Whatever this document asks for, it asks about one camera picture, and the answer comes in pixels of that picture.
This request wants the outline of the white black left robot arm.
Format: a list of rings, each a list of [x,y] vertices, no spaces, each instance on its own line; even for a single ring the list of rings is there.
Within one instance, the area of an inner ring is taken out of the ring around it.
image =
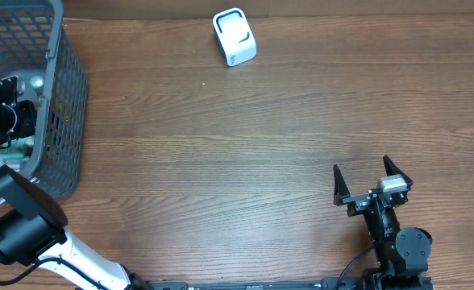
[[[35,110],[17,101],[16,78],[0,79],[0,148],[35,131]],[[43,268],[79,289],[148,289],[149,283],[123,265],[103,258],[68,226],[62,208],[44,190],[5,164],[0,154],[0,263],[26,271],[0,286],[18,283]]]

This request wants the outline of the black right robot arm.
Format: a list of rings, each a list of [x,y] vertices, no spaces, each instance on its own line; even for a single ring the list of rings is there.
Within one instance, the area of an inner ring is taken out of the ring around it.
[[[431,290],[428,270],[431,253],[431,234],[417,227],[402,229],[395,209],[408,201],[414,182],[388,157],[383,157],[386,176],[375,188],[360,196],[352,196],[338,165],[333,166],[335,190],[333,202],[345,205],[347,215],[362,216],[366,222],[371,245],[358,254],[334,282],[324,282],[333,289]],[[349,270],[374,252],[377,267],[363,271],[359,278],[345,280]]]

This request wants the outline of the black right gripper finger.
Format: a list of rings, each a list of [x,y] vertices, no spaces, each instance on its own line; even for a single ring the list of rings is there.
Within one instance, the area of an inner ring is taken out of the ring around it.
[[[335,181],[335,190],[333,196],[334,205],[345,205],[348,203],[348,199],[351,197],[351,194],[337,164],[333,166],[333,175]]]
[[[414,184],[414,182],[387,155],[383,156],[383,162],[387,176],[401,175],[409,188]]]

